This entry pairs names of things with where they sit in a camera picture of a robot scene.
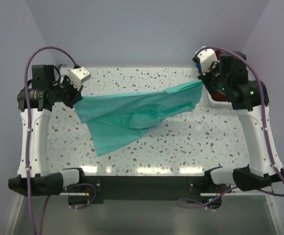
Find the teal t shirt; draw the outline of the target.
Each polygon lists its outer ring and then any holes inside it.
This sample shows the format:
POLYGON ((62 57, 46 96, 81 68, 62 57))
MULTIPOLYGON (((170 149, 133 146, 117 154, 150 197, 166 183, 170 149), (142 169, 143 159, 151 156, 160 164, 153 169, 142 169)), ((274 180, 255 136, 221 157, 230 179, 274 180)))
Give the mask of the teal t shirt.
POLYGON ((157 92, 85 96, 74 109, 89 129, 97 156, 103 156, 140 139, 166 118, 194 110, 202 87, 193 81, 157 92))

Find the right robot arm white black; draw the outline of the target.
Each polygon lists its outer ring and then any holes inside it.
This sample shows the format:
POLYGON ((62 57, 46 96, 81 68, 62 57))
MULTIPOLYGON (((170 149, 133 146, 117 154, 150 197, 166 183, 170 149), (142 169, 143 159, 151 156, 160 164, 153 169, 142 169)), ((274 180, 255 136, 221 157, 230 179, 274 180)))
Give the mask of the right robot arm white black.
POLYGON ((203 49, 193 58, 210 95, 220 93, 231 103, 239 118, 249 153, 242 168, 216 167, 204 173, 203 187, 215 192, 220 185, 236 185, 242 191, 259 190, 284 183, 281 163, 269 123, 269 98, 263 82, 249 80, 246 56, 241 52, 221 53, 203 49))

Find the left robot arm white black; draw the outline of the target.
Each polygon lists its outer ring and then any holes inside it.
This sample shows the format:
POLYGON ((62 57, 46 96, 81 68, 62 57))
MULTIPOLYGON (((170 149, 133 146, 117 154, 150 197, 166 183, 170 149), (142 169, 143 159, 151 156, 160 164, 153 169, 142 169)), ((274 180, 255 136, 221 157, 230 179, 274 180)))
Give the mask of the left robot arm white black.
POLYGON ((53 65, 32 66, 31 88, 22 89, 18 96, 18 109, 22 119, 22 154, 15 178, 8 180, 8 187, 23 196, 59 195, 70 186, 75 192, 83 191, 87 181, 80 168, 68 168, 51 173, 47 156, 47 134, 52 108, 63 103, 69 108, 82 100, 83 83, 90 72, 75 66, 67 75, 60 74, 53 65))

